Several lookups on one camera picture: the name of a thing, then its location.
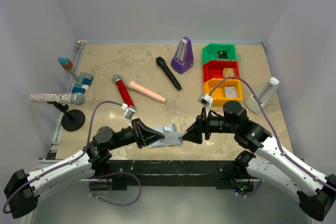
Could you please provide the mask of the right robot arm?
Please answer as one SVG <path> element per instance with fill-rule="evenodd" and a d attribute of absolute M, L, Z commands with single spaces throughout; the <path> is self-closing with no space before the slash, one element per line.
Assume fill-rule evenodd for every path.
<path fill-rule="evenodd" d="M 182 140 L 201 144 L 213 133 L 232 133 L 245 149 L 235 159 L 238 177 L 250 175 L 282 189 L 309 217 L 323 221 L 335 203 L 335 175 L 317 171 L 284 148 L 269 131 L 248 118 L 239 102 L 225 103 L 223 112 L 211 115 L 202 110 Z"/>

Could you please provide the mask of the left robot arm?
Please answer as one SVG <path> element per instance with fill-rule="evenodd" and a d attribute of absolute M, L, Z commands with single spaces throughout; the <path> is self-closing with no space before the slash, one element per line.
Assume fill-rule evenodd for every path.
<path fill-rule="evenodd" d="M 163 133 L 147 127 L 140 119 L 134 119 L 131 126 L 118 132 L 101 127 L 87 146 L 69 158 L 29 173 L 23 169 L 16 171 L 4 188 L 7 201 L 3 213 L 14 219 L 21 218 L 35 210 L 43 196 L 54 193 L 66 183 L 92 176 L 105 177 L 111 150 L 133 143 L 143 148 L 163 138 Z"/>

